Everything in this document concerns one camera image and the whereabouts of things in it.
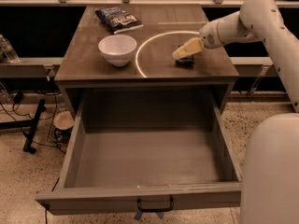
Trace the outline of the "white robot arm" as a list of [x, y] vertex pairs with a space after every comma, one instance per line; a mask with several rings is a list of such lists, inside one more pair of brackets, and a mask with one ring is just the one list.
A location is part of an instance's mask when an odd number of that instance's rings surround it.
[[[299, 104], [299, 40], [275, 0], [245, 0], [240, 10], [204, 25], [173, 52], [180, 60], [231, 43], [260, 41], [272, 62], [266, 91], [283, 90]], [[243, 164], [240, 224], [299, 224], [299, 114], [272, 116], [251, 134]]]

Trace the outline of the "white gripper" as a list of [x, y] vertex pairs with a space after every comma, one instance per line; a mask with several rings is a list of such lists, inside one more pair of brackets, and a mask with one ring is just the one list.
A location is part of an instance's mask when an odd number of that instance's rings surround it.
[[199, 30], [199, 37], [193, 37], [178, 47], [172, 54], [175, 60], [201, 52], [204, 47], [216, 49], [222, 46], [218, 35], [218, 21], [210, 21]]

